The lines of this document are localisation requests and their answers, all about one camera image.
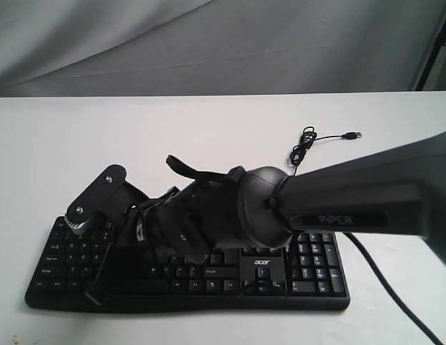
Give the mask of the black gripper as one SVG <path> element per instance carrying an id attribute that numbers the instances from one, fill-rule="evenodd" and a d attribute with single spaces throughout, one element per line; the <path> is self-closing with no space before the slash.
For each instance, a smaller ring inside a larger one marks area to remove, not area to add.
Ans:
<path id="1" fill-rule="evenodd" d="M 108 246 L 94 281 L 85 289 L 84 295 L 93 304 L 101 305 L 113 288 L 139 273 L 143 253 L 156 260 L 176 253 L 201 264 L 215 248 L 240 245 L 237 192 L 241 168 L 227 173 L 200 171 L 172 155 L 166 163 L 191 183 L 135 206 L 126 228 Z"/>

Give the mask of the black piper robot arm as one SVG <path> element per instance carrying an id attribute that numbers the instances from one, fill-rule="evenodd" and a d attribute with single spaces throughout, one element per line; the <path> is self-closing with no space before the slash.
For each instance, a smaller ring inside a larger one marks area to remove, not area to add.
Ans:
<path id="1" fill-rule="evenodd" d="M 276 167 L 199 171 L 159 198 L 140 191 L 107 214 L 118 232 L 85 291 L 95 304 L 137 274 L 144 259 L 178 254 L 201 264 L 213 249 L 281 248 L 299 231 L 419 236 L 446 266 L 446 132 L 303 175 Z"/>

